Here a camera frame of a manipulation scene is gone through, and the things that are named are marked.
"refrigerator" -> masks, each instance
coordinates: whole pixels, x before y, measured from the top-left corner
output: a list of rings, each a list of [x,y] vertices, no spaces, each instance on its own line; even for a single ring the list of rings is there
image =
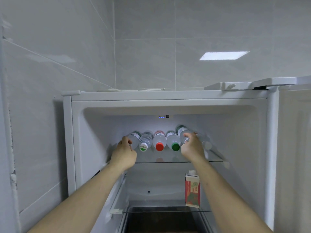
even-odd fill
[[[69,195],[107,165],[123,136],[185,125],[210,138],[209,162],[271,229],[278,160],[307,152],[311,142],[311,76],[221,82],[202,91],[71,91],[63,105]],[[151,212],[186,212],[197,232],[220,232],[203,188],[200,208],[185,207],[185,174],[194,167],[180,150],[136,151],[93,233],[126,232],[132,214]]]

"tiled wall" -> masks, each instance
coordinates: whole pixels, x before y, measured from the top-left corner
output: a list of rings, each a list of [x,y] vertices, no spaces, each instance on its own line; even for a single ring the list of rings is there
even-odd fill
[[[116,87],[311,75],[311,0],[115,0]],[[206,52],[249,51],[200,61]]]
[[[61,92],[115,87],[113,0],[2,0],[1,17],[25,232],[68,195]]]

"red carton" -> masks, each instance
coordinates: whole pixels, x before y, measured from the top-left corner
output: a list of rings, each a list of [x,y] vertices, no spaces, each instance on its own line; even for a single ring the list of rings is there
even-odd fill
[[[200,207],[200,178],[195,170],[189,170],[185,178],[185,202],[186,206]]]

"forearm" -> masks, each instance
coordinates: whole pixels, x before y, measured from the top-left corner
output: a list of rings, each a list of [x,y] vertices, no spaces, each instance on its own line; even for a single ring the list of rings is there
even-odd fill
[[[107,165],[29,232],[90,232],[122,172],[116,166]]]
[[[193,164],[223,233],[272,232],[207,160]]]

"red bottle cap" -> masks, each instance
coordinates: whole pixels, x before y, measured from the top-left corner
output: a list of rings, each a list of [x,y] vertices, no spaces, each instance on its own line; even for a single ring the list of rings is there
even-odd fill
[[[161,142],[158,142],[156,145],[155,145],[155,149],[157,151],[162,151],[164,149],[164,145],[161,143]]]

